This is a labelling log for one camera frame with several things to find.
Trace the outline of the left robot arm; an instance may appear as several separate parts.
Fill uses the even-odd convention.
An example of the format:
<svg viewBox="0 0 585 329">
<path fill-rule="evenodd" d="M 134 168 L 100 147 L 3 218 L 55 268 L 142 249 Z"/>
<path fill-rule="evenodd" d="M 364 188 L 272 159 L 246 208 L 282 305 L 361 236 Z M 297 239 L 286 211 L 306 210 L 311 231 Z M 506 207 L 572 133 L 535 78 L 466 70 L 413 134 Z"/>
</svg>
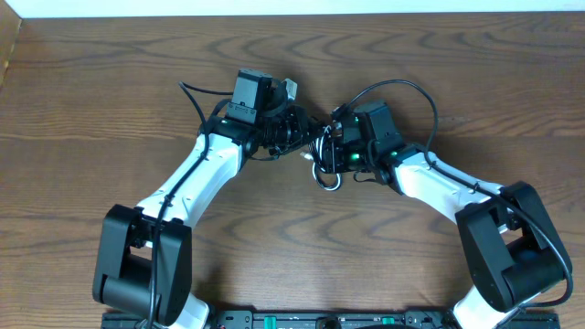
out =
<svg viewBox="0 0 585 329">
<path fill-rule="evenodd" d="M 102 222 L 92 285 L 96 302 L 124 312 L 105 328 L 202 328 L 209 306 L 191 292 L 192 233 L 219 189 L 261 148 L 276 160 L 307 145 L 318 125 L 295 102 L 298 86 L 240 69 L 233 90 L 199 116 L 186 160 L 134 207 Z"/>
</svg>

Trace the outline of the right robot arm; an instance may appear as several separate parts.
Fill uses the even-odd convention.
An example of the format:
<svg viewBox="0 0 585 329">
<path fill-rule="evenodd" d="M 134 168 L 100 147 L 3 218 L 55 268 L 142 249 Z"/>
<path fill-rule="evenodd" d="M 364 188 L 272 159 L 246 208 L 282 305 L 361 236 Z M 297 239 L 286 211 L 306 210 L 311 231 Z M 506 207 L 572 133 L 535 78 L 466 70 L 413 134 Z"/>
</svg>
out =
<svg viewBox="0 0 585 329">
<path fill-rule="evenodd" d="M 452 314 L 461 328 L 497 328 L 557 283 L 572 264 L 536 189 L 476 179 L 415 143 L 405 143 L 384 101 L 342 105 L 318 144 L 323 172 L 373 174 L 373 182 L 417 199 L 459 231 L 472 289 Z"/>
</svg>

